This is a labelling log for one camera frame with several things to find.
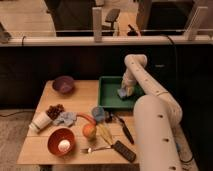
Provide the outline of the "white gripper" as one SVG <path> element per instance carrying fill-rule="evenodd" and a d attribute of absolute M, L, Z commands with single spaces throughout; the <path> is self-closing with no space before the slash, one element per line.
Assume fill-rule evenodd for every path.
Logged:
<path fill-rule="evenodd" d="M 125 90 L 126 96 L 130 97 L 134 93 L 134 86 L 136 82 L 132 79 L 129 79 L 126 74 L 122 77 L 121 88 Z"/>

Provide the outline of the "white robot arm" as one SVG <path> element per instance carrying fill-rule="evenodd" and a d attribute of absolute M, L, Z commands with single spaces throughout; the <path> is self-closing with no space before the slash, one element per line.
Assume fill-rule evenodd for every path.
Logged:
<path fill-rule="evenodd" d="M 145 94 L 133 108 L 136 146 L 140 171 L 182 171 L 172 129 L 182 119 L 182 108 L 175 98 L 146 70 L 147 57 L 129 54 L 122 87 L 127 95 L 138 83 Z"/>

